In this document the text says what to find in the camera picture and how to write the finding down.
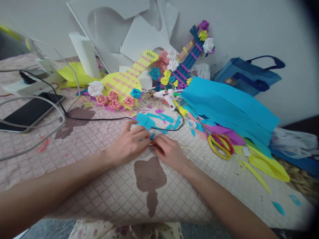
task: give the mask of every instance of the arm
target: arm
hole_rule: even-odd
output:
[[[233,238],[277,238],[248,207],[188,160],[177,141],[161,134],[152,144],[156,155],[198,190]]]
[[[128,121],[122,134],[106,150],[0,193],[0,238],[13,238],[80,187],[142,154],[151,142],[150,134],[143,126],[130,131],[132,124],[137,121]]]

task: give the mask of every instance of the wall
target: wall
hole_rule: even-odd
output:
[[[287,65],[274,70],[282,80],[256,98],[281,119],[280,125],[319,114],[318,55],[307,13],[299,4],[285,0],[169,2],[180,11],[171,38],[177,50],[191,40],[191,26],[205,19],[211,24],[216,45],[215,54],[203,59],[212,65],[212,73],[233,57],[274,55]],[[76,54],[68,33],[81,30],[65,0],[11,0],[1,6],[11,12],[30,37],[55,46],[64,57]],[[268,67],[272,62],[264,59],[256,64]]]

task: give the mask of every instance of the yellow paper guitar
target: yellow paper guitar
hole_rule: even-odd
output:
[[[140,74],[148,68],[153,62],[157,61],[159,56],[153,51],[144,51],[143,56],[136,61],[133,66],[126,72],[115,72],[108,74],[101,82],[106,88],[103,91],[105,96],[108,96],[111,91],[117,93],[118,101],[125,109],[132,110],[132,107],[128,107],[124,100],[126,97],[131,97],[131,91],[133,88],[142,91],[142,87],[138,77]],[[135,106],[138,106],[138,99],[135,99]]]

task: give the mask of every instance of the smartphone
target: smartphone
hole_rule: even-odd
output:
[[[38,95],[47,100],[52,101],[54,104],[59,105],[59,102],[56,100],[55,94],[51,93],[41,93]],[[60,101],[64,100],[64,96],[57,95]],[[47,116],[54,109],[53,105],[50,103],[41,100],[41,99],[32,99],[15,112],[10,114],[4,119],[4,121],[14,124],[20,124],[25,126],[35,126],[37,125],[45,116]],[[0,122],[0,131],[9,131],[15,133],[27,133],[32,128],[16,127],[11,126],[5,123]]]

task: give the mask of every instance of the blue tote bag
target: blue tote bag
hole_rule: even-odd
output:
[[[261,68],[253,65],[252,61],[262,57],[271,57],[275,65],[268,68]],[[255,96],[260,92],[269,90],[270,86],[281,80],[281,77],[270,71],[271,69],[281,69],[286,65],[276,57],[265,55],[256,57],[251,60],[244,61],[241,58],[232,58],[224,66],[224,68],[217,74],[214,81],[224,83],[228,78],[234,78],[236,84],[234,87],[238,90],[244,91],[251,96]]]

